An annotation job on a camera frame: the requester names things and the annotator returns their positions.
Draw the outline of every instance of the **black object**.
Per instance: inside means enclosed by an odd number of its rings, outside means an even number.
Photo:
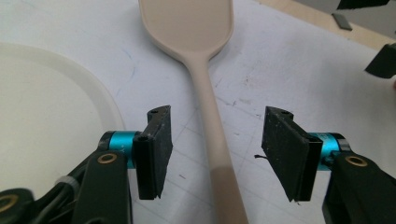
[[[262,136],[262,148],[289,200],[290,195],[301,191],[301,188],[306,188],[305,192],[312,191],[310,185],[304,186],[302,171],[308,172],[306,170],[310,169],[309,180],[315,179],[312,172],[317,168],[312,162],[317,161],[307,159],[307,154],[316,152],[318,146],[313,144],[311,148],[308,133],[292,118],[289,111],[267,106]],[[373,161],[354,153],[344,136],[329,134],[335,139],[338,148],[319,161],[332,170],[322,206],[326,223],[396,223],[396,179],[382,171]]]
[[[352,27],[350,26],[349,22],[347,21],[347,18],[344,15],[338,13],[332,13],[332,16],[334,17],[340,29],[352,31]]]
[[[42,198],[35,201],[29,189],[0,192],[0,223],[132,223],[128,159],[110,149],[115,133],[104,133],[97,149]],[[135,133],[129,148],[140,199],[161,196],[172,147],[170,106],[150,110],[148,127]]]
[[[262,149],[289,201],[309,201],[322,141],[306,133],[292,119],[289,111],[267,106]]]
[[[385,45],[365,69],[376,77],[391,78],[396,75],[396,43]]]
[[[341,0],[337,9],[355,9],[362,7],[384,6],[389,0]]]

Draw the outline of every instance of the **spatula head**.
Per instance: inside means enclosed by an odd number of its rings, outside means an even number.
[[[185,54],[211,58],[233,32],[232,0],[139,0],[153,42],[183,61]]]

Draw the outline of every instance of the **gray object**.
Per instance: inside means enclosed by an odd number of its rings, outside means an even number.
[[[347,21],[347,18],[344,15],[332,13],[332,16],[334,17],[340,29],[352,31],[352,27],[350,26],[349,22]]]

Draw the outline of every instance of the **spatula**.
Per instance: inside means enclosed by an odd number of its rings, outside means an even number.
[[[152,41],[191,73],[204,124],[218,223],[248,223],[208,74],[233,32],[232,0],[139,0]]]

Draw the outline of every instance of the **white surface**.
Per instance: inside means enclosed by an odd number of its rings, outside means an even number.
[[[87,70],[54,53],[0,43],[0,189],[49,191],[122,130],[117,106]]]
[[[160,200],[136,199],[135,223],[214,223],[197,105],[187,70],[156,49],[137,1],[2,1],[0,41],[48,49],[98,77],[126,129],[172,106],[174,152]],[[261,154],[267,105],[294,113],[309,132],[338,132],[352,149],[396,175],[393,80],[363,72],[376,52],[302,21],[234,1],[234,32],[209,66],[250,223],[324,223],[328,173],[318,173],[312,202],[289,203]]]

